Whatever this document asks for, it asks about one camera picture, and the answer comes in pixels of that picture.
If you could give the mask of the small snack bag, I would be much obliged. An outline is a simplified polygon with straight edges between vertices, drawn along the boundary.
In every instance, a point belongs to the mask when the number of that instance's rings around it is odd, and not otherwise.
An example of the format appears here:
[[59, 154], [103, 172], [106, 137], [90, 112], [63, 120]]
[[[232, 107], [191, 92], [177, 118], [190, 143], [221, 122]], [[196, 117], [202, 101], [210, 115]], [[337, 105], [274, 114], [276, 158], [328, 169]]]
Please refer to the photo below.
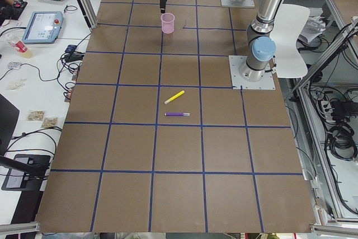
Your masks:
[[43, 110], [30, 110], [27, 115], [28, 121], [43, 121], [45, 117], [45, 111]]
[[43, 119], [42, 128], [51, 128], [58, 125], [58, 117], [45, 117]]

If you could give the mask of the pink mesh cup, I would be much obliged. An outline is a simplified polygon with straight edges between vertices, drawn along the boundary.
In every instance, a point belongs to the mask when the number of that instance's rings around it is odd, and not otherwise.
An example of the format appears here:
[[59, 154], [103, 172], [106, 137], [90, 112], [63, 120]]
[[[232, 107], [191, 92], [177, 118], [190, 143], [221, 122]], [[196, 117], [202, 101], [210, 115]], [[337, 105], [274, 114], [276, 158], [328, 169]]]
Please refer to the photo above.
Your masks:
[[164, 34], [171, 34], [175, 30], [175, 16], [171, 13], [161, 15], [161, 28]]

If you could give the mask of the white plastic chair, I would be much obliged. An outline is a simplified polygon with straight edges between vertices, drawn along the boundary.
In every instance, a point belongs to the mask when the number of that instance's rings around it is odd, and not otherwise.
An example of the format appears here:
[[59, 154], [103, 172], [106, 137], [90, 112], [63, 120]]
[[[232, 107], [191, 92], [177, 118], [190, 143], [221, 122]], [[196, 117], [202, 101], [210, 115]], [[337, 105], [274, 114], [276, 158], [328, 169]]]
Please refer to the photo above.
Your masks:
[[310, 10], [294, 4], [281, 4], [270, 38], [276, 44], [276, 74], [279, 78], [300, 78], [307, 66], [296, 48], [296, 41], [309, 17]]

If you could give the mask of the near blue teach pendant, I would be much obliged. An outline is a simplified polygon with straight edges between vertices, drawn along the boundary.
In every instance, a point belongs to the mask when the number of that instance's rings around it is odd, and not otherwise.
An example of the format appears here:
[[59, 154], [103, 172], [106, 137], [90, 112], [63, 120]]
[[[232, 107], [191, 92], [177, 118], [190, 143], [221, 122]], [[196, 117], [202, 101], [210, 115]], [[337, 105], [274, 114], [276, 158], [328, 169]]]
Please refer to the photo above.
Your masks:
[[60, 11], [33, 12], [25, 33], [24, 44], [53, 44], [58, 38], [63, 23]]

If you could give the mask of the purple marker pen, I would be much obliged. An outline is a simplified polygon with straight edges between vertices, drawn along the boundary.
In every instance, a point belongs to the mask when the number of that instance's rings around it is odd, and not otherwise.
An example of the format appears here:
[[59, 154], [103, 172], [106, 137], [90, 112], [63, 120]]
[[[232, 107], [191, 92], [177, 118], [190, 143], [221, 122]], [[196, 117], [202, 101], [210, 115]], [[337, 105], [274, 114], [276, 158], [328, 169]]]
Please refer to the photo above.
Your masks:
[[175, 116], [187, 117], [187, 116], [190, 116], [190, 113], [164, 113], [164, 115], [170, 116], [170, 117], [175, 117]]

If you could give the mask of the blue checked pouch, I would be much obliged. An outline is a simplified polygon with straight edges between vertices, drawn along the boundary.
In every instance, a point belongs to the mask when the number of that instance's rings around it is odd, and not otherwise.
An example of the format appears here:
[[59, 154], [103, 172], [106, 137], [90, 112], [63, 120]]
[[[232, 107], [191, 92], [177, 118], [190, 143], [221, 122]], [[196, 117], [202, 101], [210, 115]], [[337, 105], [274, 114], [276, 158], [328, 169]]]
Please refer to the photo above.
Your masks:
[[67, 54], [73, 53], [73, 52], [75, 52], [76, 48], [77, 48], [76, 45], [69, 44], [67, 46], [67, 48], [65, 49], [65, 53], [67, 53]]

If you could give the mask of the yellow highlighter pen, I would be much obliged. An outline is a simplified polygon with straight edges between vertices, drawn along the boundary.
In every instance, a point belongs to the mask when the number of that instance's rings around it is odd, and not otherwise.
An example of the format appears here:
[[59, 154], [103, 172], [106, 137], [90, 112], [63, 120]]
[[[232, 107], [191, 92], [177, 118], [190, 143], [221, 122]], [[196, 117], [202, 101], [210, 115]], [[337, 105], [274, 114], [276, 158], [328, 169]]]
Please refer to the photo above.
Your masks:
[[169, 104], [170, 102], [172, 102], [173, 100], [179, 98], [180, 96], [182, 96], [185, 93], [184, 90], [176, 93], [175, 95], [171, 96], [170, 98], [168, 98], [167, 100], [164, 101], [164, 104]]

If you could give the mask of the plastic bottle red label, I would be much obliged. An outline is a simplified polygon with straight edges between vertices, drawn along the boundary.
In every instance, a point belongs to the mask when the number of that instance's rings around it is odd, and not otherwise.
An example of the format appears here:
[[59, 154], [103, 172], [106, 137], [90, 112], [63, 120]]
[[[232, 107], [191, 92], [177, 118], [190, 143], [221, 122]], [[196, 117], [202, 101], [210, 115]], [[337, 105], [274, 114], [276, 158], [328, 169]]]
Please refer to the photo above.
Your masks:
[[32, 57], [31, 50], [23, 43], [23, 41], [16, 35], [7, 34], [6, 40], [9, 45], [23, 58], [29, 59]]

